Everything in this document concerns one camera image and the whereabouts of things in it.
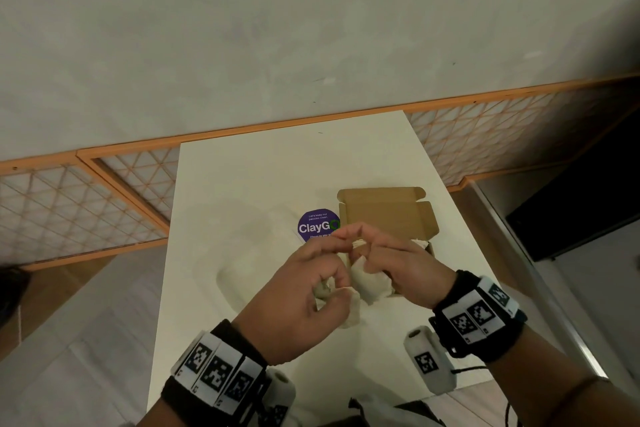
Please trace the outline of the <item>open brown cardboard box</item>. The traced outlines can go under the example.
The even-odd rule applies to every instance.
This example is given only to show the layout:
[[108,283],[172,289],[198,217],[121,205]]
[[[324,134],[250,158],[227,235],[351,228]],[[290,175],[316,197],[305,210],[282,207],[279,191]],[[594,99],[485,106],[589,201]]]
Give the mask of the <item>open brown cardboard box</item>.
[[439,233],[421,187],[344,188],[337,193],[342,227],[364,222],[400,239],[430,241]]

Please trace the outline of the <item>person's right hand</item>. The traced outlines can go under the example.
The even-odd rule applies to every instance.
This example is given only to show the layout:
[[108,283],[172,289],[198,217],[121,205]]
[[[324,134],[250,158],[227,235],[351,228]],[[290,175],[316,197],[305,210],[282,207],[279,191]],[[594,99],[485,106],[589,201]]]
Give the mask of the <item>person's right hand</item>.
[[434,309],[451,291],[457,272],[439,262],[412,241],[400,239],[367,223],[353,223],[332,236],[346,242],[349,253],[357,244],[389,248],[389,273],[395,291],[408,301]]

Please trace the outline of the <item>left black marker wristband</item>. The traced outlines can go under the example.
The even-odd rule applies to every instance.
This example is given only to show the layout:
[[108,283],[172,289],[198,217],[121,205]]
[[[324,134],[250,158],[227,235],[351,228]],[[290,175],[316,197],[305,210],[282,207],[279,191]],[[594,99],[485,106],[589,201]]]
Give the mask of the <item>left black marker wristband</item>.
[[161,399],[187,427],[238,427],[268,363],[227,319],[203,331],[171,370]]

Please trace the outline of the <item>person's left hand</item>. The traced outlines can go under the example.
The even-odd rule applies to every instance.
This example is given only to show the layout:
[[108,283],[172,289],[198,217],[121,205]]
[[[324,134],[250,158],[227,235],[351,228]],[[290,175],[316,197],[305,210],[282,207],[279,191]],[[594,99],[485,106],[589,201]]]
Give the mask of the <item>person's left hand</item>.
[[300,246],[252,298],[232,324],[268,366],[286,364],[320,344],[337,328],[331,313],[318,312],[314,287],[334,277],[337,288],[351,281],[339,253],[346,242],[316,237]]

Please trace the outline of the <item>black panel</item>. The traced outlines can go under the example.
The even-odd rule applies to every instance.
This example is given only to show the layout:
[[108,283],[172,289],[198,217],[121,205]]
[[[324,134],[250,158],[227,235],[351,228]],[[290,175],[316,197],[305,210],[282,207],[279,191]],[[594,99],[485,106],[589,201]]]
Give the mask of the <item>black panel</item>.
[[506,217],[533,261],[640,219],[640,107]]

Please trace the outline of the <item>person's left forearm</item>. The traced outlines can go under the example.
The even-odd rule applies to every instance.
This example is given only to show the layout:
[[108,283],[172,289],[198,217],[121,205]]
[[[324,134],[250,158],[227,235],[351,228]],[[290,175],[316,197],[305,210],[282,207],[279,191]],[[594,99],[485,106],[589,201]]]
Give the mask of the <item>person's left forearm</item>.
[[216,427],[212,408],[193,395],[165,396],[135,427]]

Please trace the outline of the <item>orange lattice partition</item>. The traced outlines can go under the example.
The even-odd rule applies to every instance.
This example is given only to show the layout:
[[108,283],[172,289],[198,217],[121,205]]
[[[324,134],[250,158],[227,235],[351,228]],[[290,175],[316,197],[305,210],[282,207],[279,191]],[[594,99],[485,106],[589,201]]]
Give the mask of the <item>orange lattice partition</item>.
[[39,271],[163,245],[186,142],[400,111],[457,192],[568,164],[638,106],[640,70],[1,161],[0,266]]

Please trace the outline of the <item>white wrapping paper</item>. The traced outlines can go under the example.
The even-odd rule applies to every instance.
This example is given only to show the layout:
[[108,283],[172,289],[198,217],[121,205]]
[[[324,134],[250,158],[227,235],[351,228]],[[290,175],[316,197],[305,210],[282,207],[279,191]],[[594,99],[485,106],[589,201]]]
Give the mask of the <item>white wrapping paper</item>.
[[[348,288],[351,299],[348,318],[340,326],[341,328],[351,328],[360,323],[362,303],[371,306],[395,293],[391,278],[384,272],[367,273],[364,270],[365,262],[365,257],[360,257],[354,264],[346,264],[351,280],[351,287]],[[328,278],[314,287],[316,309],[321,310],[336,290],[334,277]]]

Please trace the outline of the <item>right black marker wristband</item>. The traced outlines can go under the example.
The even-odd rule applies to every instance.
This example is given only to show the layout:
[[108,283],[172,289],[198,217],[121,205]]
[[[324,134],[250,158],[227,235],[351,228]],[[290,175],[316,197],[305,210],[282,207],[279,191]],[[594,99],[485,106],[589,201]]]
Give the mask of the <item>right black marker wristband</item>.
[[515,345],[527,320],[516,299],[489,277],[458,270],[429,323],[453,358],[474,355],[489,364]]

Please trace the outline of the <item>black marker wristband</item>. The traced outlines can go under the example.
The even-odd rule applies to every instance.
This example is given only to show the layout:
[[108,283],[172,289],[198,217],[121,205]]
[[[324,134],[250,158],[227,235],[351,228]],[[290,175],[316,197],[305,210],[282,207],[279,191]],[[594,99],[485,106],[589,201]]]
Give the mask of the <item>black marker wristband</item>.
[[458,270],[429,323],[453,358],[474,355],[489,364],[515,345],[527,320],[516,299],[489,277]]
[[238,427],[268,363],[227,319],[203,331],[171,370],[161,399],[187,427]]

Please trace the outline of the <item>round purple sticker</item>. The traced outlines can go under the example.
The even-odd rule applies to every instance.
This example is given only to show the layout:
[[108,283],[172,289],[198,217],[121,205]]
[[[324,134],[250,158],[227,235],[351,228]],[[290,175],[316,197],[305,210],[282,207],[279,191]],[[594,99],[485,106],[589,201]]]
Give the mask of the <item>round purple sticker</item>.
[[329,236],[339,228],[339,216],[329,209],[320,208],[303,213],[296,226],[296,232],[306,243],[315,237]]

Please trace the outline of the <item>person's right forearm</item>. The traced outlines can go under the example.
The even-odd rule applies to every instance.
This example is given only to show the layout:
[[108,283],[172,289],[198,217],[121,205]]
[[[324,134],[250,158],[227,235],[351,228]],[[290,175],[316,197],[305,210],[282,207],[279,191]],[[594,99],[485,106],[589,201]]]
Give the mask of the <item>person's right forearm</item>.
[[524,326],[487,364],[524,427],[640,427],[640,406]]

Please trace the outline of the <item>person's dark and white clothing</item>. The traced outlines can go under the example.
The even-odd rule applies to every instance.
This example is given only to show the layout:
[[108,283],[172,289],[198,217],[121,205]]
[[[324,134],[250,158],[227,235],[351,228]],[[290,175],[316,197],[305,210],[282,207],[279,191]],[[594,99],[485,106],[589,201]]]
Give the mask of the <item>person's dark and white clothing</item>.
[[355,412],[319,427],[447,427],[422,400],[391,405],[373,394],[352,397],[348,409]]

